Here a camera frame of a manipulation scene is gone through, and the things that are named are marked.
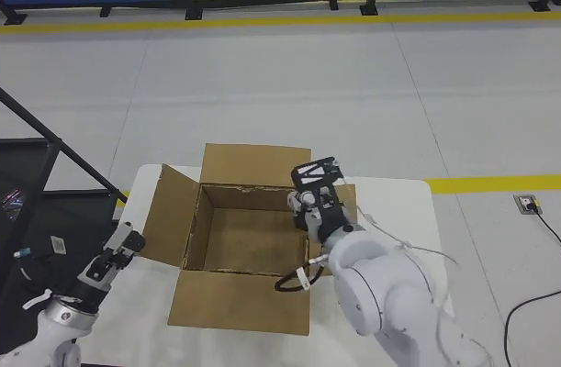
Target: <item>sticker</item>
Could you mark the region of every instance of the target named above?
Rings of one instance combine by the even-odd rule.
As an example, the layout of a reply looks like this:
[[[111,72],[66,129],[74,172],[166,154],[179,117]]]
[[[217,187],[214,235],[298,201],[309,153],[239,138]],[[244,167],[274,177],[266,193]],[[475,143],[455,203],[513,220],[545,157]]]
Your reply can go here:
[[[300,285],[302,285],[302,289],[304,289],[305,291],[309,290],[310,281],[307,275],[305,274],[305,270],[302,268],[302,266],[297,269],[297,277],[298,280],[300,281]]]
[[[63,243],[63,239],[55,236],[50,236],[51,246],[53,247],[53,252],[56,254],[65,255],[66,245]]]

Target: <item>cardboard box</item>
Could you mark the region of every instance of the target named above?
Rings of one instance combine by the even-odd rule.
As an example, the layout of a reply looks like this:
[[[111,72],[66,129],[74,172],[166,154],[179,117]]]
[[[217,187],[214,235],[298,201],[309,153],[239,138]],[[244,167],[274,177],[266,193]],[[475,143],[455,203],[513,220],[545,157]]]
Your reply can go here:
[[[319,253],[286,204],[290,172],[310,160],[308,149],[207,144],[199,183],[163,165],[141,256],[181,267],[168,325],[309,334],[309,293],[274,284]]]

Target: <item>floor power outlet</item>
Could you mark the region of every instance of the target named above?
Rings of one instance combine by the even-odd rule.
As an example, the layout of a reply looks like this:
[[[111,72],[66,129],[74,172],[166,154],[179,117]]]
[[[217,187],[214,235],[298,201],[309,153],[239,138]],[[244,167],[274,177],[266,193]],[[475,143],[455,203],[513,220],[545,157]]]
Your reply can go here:
[[[530,203],[535,203],[537,205],[537,210],[539,211],[539,214],[543,213],[535,195],[530,195],[530,194],[513,195],[512,197],[514,197],[515,203],[517,203],[517,207],[519,208],[521,214],[524,214],[526,216],[535,214],[535,212],[533,212],[531,209],[527,209],[527,205]]]

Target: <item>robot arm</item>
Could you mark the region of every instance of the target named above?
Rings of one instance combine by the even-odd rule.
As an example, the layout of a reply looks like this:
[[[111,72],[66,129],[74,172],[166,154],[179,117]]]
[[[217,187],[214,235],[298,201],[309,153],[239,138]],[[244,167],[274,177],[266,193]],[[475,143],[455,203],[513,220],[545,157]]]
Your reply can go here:
[[[359,335],[374,335],[398,367],[488,364],[486,352],[434,303],[418,263],[350,220],[333,187],[342,173],[332,157],[295,168],[292,178],[295,223],[322,244],[342,311]]]
[[[54,296],[38,314],[37,336],[1,355],[0,367],[79,367],[80,349],[73,340],[90,334],[111,283],[144,246],[130,223],[120,225],[78,275],[69,294]]]

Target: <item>black metal pole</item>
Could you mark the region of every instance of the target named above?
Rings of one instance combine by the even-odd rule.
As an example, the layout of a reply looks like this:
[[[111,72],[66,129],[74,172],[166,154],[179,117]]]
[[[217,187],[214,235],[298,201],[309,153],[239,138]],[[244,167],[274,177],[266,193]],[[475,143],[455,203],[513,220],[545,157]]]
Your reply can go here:
[[[15,9],[5,4],[4,0],[0,0],[0,11],[3,12],[6,17],[5,26],[18,26],[19,24],[23,24],[23,21],[25,21],[27,17],[27,14],[17,14]]]
[[[377,16],[376,0],[365,0],[365,4],[360,6],[360,12],[363,16]]]
[[[52,143],[57,143],[60,145],[60,150],[68,156],[74,163],[78,164],[80,168],[86,171],[86,173],[93,176],[100,184],[105,186],[108,191],[115,194],[123,203],[127,203],[127,197],[117,189],[111,182],[108,181],[102,174],[100,174],[93,166],[91,166],[87,161],[85,161],[81,156],[78,155],[68,144],[64,143],[60,137],[48,129],[45,125],[41,123],[35,116],[31,115],[25,107],[23,107],[19,102],[17,102],[12,96],[10,96],[3,88],[0,87],[0,102],[8,107],[15,115],[21,117],[23,121],[27,122],[32,128],[36,129],[37,132],[43,135],[44,138],[48,139]]]

